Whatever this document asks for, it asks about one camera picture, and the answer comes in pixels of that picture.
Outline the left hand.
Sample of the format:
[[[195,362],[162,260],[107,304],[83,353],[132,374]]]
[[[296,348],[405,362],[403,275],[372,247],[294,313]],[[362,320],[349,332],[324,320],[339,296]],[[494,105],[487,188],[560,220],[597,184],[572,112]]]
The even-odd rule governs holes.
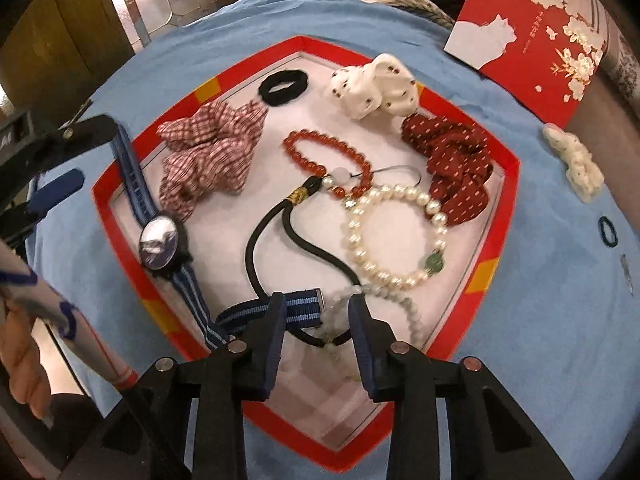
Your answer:
[[[1,313],[1,363],[9,374],[10,393],[43,420],[49,414],[52,393],[38,344],[32,338],[32,318],[11,301],[2,304]]]

